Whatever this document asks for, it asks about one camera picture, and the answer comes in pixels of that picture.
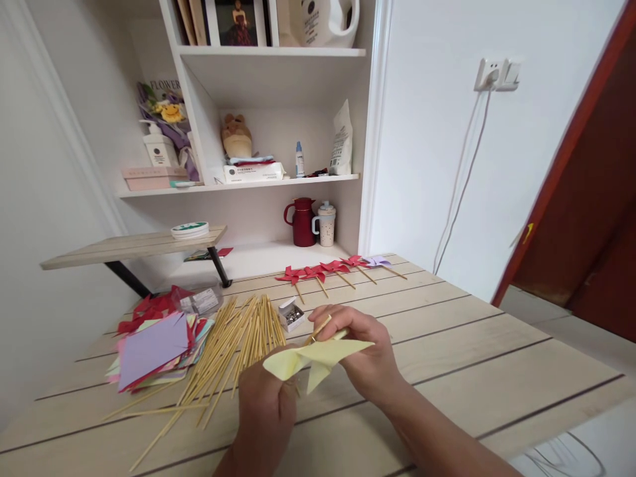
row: tile floor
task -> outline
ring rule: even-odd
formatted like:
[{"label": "tile floor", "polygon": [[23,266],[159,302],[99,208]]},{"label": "tile floor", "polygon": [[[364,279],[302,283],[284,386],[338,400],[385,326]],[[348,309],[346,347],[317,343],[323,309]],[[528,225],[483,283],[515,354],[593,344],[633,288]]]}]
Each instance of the tile floor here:
[{"label": "tile floor", "polygon": [[[636,343],[510,287],[500,308],[636,383]],[[636,399],[510,461],[526,477],[636,477]]]}]

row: yellow paper pinwheel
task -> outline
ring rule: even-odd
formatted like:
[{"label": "yellow paper pinwheel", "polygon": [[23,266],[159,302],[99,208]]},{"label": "yellow paper pinwheel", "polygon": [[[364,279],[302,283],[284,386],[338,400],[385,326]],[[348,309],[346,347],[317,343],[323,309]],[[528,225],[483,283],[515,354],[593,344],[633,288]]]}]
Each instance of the yellow paper pinwheel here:
[{"label": "yellow paper pinwheel", "polygon": [[355,352],[373,346],[370,341],[330,339],[317,341],[302,348],[291,348],[273,354],[263,367],[281,381],[286,381],[311,363],[307,394],[312,392],[338,362]]}]

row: picture frame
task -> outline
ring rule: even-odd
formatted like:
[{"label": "picture frame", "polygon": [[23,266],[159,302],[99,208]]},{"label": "picture frame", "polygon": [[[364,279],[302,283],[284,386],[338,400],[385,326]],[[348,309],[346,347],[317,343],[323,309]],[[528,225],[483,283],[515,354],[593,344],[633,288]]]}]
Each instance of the picture frame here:
[{"label": "picture frame", "polygon": [[267,46],[265,0],[203,0],[212,46]]}]

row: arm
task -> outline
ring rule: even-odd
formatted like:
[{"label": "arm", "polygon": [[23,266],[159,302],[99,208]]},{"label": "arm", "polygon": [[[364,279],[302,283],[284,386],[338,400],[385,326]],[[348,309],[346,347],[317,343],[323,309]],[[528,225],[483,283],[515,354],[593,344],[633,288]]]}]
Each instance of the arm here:
[{"label": "arm", "polygon": [[506,461],[457,427],[399,373],[385,326],[370,315],[341,305],[317,308],[309,317],[317,328],[331,321],[318,341],[348,327],[355,339],[374,346],[341,361],[356,390],[388,417],[413,462],[427,475],[521,477]]},{"label": "arm", "polygon": [[213,477],[271,477],[283,458],[296,422],[295,378],[282,382],[266,371],[268,356],[240,375],[237,436]]}]

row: white cable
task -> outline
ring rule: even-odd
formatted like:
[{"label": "white cable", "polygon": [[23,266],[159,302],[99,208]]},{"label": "white cable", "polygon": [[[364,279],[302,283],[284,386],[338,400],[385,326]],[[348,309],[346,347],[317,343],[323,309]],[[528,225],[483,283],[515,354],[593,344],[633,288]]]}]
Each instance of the white cable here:
[{"label": "white cable", "polygon": [[439,237],[439,243],[437,244],[437,251],[435,252],[435,259],[433,260],[433,270],[437,269],[437,256],[439,255],[439,249],[442,248],[446,231],[451,223],[452,205],[455,203],[455,192],[457,191],[457,184],[459,184],[459,175],[462,170],[462,164],[464,163],[464,153],[466,152],[466,145],[468,144],[468,135],[470,134],[470,128],[472,127],[472,120],[475,118],[475,112],[477,111],[477,105],[479,104],[479,98],[481,93],[477,95],[475,99],[475,106],[472,107],[472,113],[470,114],[470,120],[468,121],[468,127],[466,128],[466,135],[464,135],[464,144],[462,145],[462,152],[459,155],[459,164],[457,165],[457,173],[455,174],[455,182],[452,185],[452,194],[450,196],[449,214],[446,217],[446,225],[444,225],[444,231],[441,237]]},{"label": "white cable", "polygon": [[449,236],[446,239],[446,243],[444,244],[444,249],[442,249],[442,254],[439,257],[439,263],[437,264],[437,268],[433,271],[435,275],[439,272],[439,267],[442,264],[442,260],[444,259],[444,254],[446,253],[446,247],[449,245],[452,236],[452,229],[455,226],[455,222],[457,221],[457,215],[459,214],[459,209],[462,207],[462,200],[464,199],[464,193],[466,192],[466,187],[468,186],[468,182],[470,181],[470,175],[472,173],[472,167],[475,164],[475,159],[477,158],[477,153],[479,152],[479,146],[482,143],[482,137],[484,136],[484,129],[486,128],[486,120],[488,119],[488,106],[490,105],[490,95],[492,94],[493,88],[488,90],[488,98],[486,100],[486,110],[484,111],[484,122],[482,123],[482,128],[479,132],[479,138],[477,139],[477,147],[475,148],[475,153],[472,156],[470,161],[470,167],[468,168],[468,175],[466,176],[466,181],[464,182],[464,187],[462,188],[462,193],[459,196],[459,202],[457,203],[457,210],[455,211],[455,215],[452,218],[452,222],[450,223],[450,231]]}]

